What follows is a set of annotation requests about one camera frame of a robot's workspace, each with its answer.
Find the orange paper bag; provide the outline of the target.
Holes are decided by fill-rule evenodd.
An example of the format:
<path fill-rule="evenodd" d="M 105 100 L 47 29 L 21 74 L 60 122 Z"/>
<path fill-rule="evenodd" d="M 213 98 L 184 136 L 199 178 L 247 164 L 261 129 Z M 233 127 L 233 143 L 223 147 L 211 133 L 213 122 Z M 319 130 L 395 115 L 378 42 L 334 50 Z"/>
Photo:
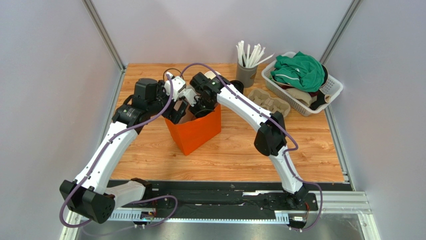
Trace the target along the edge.
<path fill-rule="evenodd" d="M 186 87 L 192 87 L 197 95 L 200 95 L 204 90 L 210 90 L 216 94 L 215 90 L 219 86 L 220 83 L 217 78 L 208 79 L 201 72 L 193 76 L 189 85 L 186 84 Z M 191 106 L 188 104 L 186 115 L 182 117 L 178 124 L 173 124 L 165 118 L 165 123 L 172 139 L 185 156 L 188 156 L 221 132 L 221 111 L 221 105 L 217 103 L 214 111 L 210 114 L 194 116 L 191 113 Z"/>

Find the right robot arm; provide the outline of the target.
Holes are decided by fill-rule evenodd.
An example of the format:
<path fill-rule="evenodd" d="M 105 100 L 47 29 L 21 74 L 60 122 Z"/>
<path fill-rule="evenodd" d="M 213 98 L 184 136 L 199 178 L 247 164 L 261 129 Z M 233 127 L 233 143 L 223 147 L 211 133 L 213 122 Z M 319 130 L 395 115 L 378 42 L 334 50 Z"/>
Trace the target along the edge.
<path fill-rule="evenodd" d="M 272 113 L 258 106 L 220 76 L 210 79 L 199 72 L 192 77 L 190 85 L 201 95 L 199 97 L 201 106 L 209 107 L 215 104 L 225 106 L 254 129 L 256 132 L 254 146 L 274 165 L 283 191 L 288 195 L 286 202 L 292 208 L 304 206 L 308 190 L 300 180 L 291 160 L 283 115 L 279 111 Z"/>

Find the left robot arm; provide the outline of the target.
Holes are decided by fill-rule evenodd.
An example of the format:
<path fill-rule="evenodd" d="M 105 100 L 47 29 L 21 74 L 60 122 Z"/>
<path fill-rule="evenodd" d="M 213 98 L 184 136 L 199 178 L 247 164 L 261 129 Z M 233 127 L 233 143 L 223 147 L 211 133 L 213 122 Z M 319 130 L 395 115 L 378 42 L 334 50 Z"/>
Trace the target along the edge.
<path fill-rule="evenodd" d="M 116 109 L 102 144 L 84 170 L 73 181 L 62 182 L 59 191 L 64 202 L 59 219 L 64 226 L 72 227 L 63 217 L 66 208 L 102 224 L 116 208 L 143 201 L 145 193 L 152 190 L 152 185 L 140 178 L 115 187 L 107 185 L 124 152 L 143 127 L 159 116 L 172 113 L 186 82 L 179 76 L 167 74 L 167 77 L 167 81 L 139 79 L 134 93 Z"/>

